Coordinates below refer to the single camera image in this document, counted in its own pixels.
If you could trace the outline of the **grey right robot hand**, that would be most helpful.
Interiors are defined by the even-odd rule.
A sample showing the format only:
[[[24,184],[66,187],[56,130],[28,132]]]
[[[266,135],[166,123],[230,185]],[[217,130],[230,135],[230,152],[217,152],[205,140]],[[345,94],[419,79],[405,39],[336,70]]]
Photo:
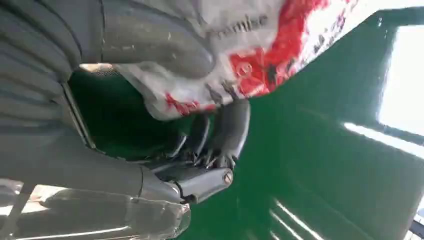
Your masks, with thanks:
[[[67,81],[81,64],[151,61],[189,78],[216,64],[206,39],[182,18],[133,0],[3,0],[0,3],[0,176],[113,195],[134,215],[142,205],[201,202],[226,189],[249,129],[250,104],[219,110],[210,139],[197,132],[195,160],[159,178],[139,163],[90,150],[63,122]]]

